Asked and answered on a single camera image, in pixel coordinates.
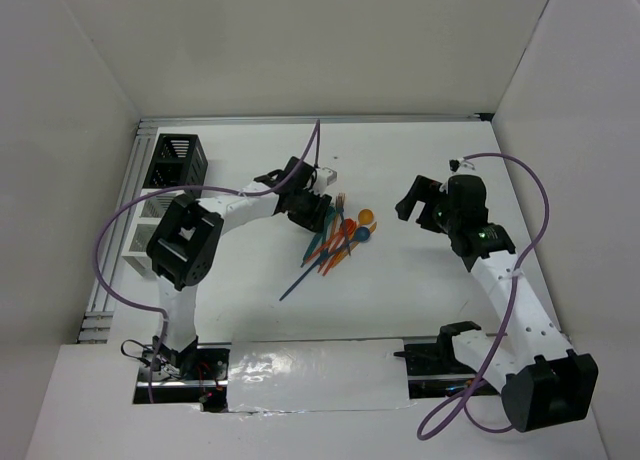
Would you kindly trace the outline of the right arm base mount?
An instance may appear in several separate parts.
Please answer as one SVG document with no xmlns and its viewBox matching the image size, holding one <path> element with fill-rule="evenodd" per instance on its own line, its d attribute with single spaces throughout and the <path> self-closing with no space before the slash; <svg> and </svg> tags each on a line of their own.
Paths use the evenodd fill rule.
<svg viewBox="0 0 640 460">
<path fill-rule="evenodd" d="M 393 356 L 404 362 L 411 400 L 451 397 L 475 377 L 470 367 L 445 359 L 435 339 L 405 342 Z"/>
</svg>

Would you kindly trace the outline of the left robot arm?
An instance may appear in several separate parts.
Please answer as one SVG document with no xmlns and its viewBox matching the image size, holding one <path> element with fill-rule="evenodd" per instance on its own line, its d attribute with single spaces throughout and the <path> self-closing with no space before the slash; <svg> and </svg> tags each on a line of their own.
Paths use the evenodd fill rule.
<svg viewBox="0 0 640 460">
<path fill-rule="evenodd" d="M 237 194 L 203 200 L 181 194 L 171 201 L 146 248 L 163 310 L 153 347 L 166 372 L 184 379 L 196 370 L 197 285 L 211 270 L 221 237 L 277 214 L 321 232 L 332 201 L 326 190 L 337 177 L 331 168 L 292 157 L 285 168 L 254 178 Z"/>
</svg>

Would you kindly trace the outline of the blue fork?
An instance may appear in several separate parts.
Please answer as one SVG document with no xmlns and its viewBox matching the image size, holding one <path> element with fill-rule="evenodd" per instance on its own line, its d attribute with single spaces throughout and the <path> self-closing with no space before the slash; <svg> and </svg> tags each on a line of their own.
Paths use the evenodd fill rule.
<svg viewBox="0 0 640 460">
<path fill-rule="evenodd" d="M 347 251 L 348 255 L 351 255 L 349 231 L 344 216 L 345 201 L 346 195 L 344 193 L 339 193 L 336 201 L 336 211 L 338 217 L 340 218 L 340 230 L 343 234 L 342 248 Z"/>
</svg>

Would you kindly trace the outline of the teal spoon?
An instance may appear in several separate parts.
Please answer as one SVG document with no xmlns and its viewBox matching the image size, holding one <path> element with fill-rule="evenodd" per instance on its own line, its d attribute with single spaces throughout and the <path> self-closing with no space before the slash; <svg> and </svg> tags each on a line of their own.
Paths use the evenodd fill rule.
<svg viewBox="0 0 640 460">
<path fill-rule="evenodd" d="M 335 213 L 335 208 L 333 206 L 330 206 L 325 215 L 322 230 L 313 236 L 311 242 L 309 243 L 305 251 L 305 254 L 303 255 L 303 261 L 306 261 L 311 256 L 311 254 L 315 251 L 315 249 L 326 241 L 327 232 L 329 230 L 329 226 L 333 219 L 334 213 Z"/>
</svg>

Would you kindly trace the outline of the yellow spoon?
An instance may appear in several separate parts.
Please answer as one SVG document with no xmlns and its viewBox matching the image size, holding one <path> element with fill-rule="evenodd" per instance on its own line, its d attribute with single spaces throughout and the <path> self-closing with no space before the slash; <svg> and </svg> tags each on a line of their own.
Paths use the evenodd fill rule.
<svg viewBox="0 0 640 460">
<path fill-rule="evenodd" d="M 359 226 L 371 226 L 375 222 L 374 213 L 370 209 L 362 209 L 355 222 L 356 228 Z"/>
</svg>

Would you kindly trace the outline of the yellow fork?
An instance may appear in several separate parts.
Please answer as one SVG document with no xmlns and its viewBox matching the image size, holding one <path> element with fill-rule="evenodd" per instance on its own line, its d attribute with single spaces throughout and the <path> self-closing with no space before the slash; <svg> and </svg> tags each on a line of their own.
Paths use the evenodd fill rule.
<svg viewBox="0 0 640 460">
<path fill-rule="evenodd" d="M 327 266 L 323 271 L 323 275 L 327 275 L 329 271 L 336 266 L 341 259 L 349 254 L 350 250 L 353 250 L 357 245 L 367 242 L 372 233 L 376 230 L 377 223 L 374 222 L 371 226 L 359 226 L 355 229 L 354 233 L 350 236 L 347 244 L 336 251 L 336 253 L 329 260 Z"/>
</svg>

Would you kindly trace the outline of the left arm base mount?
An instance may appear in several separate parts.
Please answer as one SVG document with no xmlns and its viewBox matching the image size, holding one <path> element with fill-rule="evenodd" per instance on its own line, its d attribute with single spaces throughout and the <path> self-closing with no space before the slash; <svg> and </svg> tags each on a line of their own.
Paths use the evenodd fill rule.
<svg viewBox="0 0 640 460">
<path fill-rule="evenodd" d="M 228 410 L 227 388 L 230 349 L 198 347 L 180 370 L 153 349 L 137 340 L 121 343 L 120 353 L 138 366 L 135 405 L 198 404 L 208 413 Z"/>
</svg>

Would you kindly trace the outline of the orange fork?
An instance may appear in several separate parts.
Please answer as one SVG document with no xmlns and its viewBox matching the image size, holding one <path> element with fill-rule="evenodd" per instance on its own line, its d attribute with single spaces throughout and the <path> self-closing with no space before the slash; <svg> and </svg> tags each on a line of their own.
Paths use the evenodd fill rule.
<svg viewBox="0 0 640 460">
<path fill-rule="evenodd" d="M 335 232 L 319 252 L 318 272 L 327 269 L 327 264 L 331 262 L 331 258 L 343 247 L 345 240 L 350 238 L 356 226 L 357 222 L 355 220 L 346 218 L 344 222 L 341 222 L 340 225 L 336 227 Z"/>
</svg>

